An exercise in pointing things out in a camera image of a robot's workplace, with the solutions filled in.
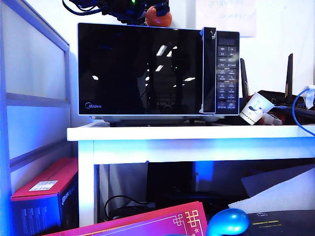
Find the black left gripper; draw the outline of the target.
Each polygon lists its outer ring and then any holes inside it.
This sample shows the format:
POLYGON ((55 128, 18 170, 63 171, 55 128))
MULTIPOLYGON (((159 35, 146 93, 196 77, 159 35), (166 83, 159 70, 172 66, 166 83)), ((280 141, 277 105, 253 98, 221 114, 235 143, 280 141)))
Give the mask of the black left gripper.
MULTIPOLYGON (((170 11, 168 0, 157 0, 155 3, 156 14, 158 17, 165 16, 170 11)), ((141 9, 114 9, 114 16, 123 24, 145 25, 146 11, 141 9)))

